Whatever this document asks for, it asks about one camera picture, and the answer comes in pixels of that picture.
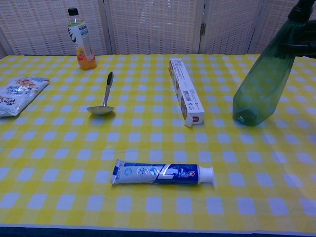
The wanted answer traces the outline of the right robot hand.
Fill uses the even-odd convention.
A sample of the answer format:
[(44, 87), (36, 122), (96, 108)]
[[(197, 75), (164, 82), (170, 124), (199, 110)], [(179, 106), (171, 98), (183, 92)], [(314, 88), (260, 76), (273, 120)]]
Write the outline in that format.
[(308, 21), (294, 43), (281, 43), (278, 50), (293, 56), (316, 59), (316, 20)]

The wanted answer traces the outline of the blue white toothpaste tube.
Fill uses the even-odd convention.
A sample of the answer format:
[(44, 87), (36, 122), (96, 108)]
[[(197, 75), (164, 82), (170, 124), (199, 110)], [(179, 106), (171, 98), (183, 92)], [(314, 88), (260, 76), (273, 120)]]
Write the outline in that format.
[(185, 184), (213, 183), (213, 167), (198, 164), (135, 163), (117, 160), (111, 184)]

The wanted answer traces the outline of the white snack packet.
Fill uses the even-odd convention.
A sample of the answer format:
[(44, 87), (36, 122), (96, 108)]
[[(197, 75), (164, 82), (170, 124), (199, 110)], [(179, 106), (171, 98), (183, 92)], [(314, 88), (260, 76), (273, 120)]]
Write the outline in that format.
[(0, 117), (17, 116), (49, 85), (41, 77), (19, 77), (0, 87)]

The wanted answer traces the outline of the woven folding screen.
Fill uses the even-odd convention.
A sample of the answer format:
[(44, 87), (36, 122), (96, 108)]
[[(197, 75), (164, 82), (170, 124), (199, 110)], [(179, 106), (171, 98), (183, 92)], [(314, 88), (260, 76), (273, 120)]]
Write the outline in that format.
[(0, 58), (75, 55), (75, 7), (93, 51), (107, 54), (259, 54), (298, 0), (0, 0)]

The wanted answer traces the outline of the green spray bottle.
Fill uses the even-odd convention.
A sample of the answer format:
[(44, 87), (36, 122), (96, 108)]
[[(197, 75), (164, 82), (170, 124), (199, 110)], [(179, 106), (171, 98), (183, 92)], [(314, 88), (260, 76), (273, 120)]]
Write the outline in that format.
[(276, 110), (296, 56), (278, 50), (281, 43), (294, 43), (310, 20), (316, 0), (299, 0), (288, 20), (261, 53), (233, 97), (233, 119), (256, 126)]

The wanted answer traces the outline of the long white toothpaste box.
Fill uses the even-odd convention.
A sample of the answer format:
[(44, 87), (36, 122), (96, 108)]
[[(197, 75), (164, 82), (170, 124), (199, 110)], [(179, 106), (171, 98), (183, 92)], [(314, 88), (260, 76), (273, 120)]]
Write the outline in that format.
[(179, 102), (184, 125), (200, 125), (205, 110), (181, 58), (170, 58), (168, 70)]

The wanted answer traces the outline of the orange juice bottle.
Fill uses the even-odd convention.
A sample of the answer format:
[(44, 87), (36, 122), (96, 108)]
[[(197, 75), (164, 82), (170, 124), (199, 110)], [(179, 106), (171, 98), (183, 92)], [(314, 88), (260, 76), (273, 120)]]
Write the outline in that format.
[(68, 8), (68, 14), (70, 16), (67, 25), (68, 34), (76, 48), (77, 62), (81, 69), (92, 70), (96, 67), (96, 59), (91, 47), (87, 24), (80, 18), (77, 8)]

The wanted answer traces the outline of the yellow white checkered tablecloth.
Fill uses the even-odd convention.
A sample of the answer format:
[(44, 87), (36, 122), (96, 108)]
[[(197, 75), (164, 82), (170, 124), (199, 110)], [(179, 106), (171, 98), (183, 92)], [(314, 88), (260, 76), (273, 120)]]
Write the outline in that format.
[[(233, 121), (233, 95), (255, 55), (184, 55), (205, 110), (184, 126), (168, 55), (7, 56), (0, 86), (49, 85), (0, 118), (0, 227), (98, 227), (316, 236), (316, 60), (297, 58), (275, 113)], [(107, 77), (114, 78), (102, 106)], [(111, 184), (117, 160), (213, 167), (214, 182)]]

